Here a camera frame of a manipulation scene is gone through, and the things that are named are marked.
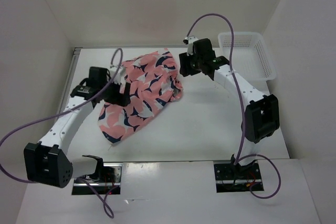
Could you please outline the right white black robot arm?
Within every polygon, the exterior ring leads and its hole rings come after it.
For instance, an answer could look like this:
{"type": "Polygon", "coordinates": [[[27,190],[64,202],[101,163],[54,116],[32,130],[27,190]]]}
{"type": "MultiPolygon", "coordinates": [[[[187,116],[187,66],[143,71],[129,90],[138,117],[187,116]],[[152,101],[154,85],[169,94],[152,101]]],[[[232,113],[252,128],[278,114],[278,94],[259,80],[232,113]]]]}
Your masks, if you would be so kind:
{"type": "Polygon", "coordinates": [[[259,153],[262,140],[272,136],[280,127],[278,99],[252,86],[230,66],[227,58],[216,56],[209,39],[190,36],[183,42],[187,51],[179,55],[180,74],[187,77],[203,73],[239,99],[244,138],[231,158],[230,172],[235,178],[243,178],[259,153]]]}

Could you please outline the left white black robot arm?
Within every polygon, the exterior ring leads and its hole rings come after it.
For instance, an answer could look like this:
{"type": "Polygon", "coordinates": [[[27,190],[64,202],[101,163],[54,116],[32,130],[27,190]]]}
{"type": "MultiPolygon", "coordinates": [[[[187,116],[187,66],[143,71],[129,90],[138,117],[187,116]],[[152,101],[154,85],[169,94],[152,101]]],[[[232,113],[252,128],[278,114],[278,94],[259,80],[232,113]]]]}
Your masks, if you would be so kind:
{"type": "Polygon", "coordinates": [[[104,178],[101,157],[67,157],[71,141],[100,101],[122,107],[130,103],[130,83],[125,81],[123,66],[90,67],[88,77],[72,90],[65,110],[49,132],[37,143],[26,145],[24,160],[30,182],[64,188],[72,178],[87,176],[93,182],[104,178]]]}

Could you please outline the pink shark print shorts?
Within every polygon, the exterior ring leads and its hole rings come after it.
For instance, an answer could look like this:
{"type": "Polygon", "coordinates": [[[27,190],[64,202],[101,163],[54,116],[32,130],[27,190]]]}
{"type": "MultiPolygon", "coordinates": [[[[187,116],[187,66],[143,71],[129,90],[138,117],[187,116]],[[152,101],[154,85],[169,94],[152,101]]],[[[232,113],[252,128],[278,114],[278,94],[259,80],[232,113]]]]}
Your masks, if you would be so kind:
{"type": "Polygon", "coordinates": [[[130,84],[130,103],[122,107],[106,102],[98,117],[99,129],[112,145],[143,129],[183,92],[179,67],[167,48],[126,60],[122,65],[125,81],[130,84]]]}

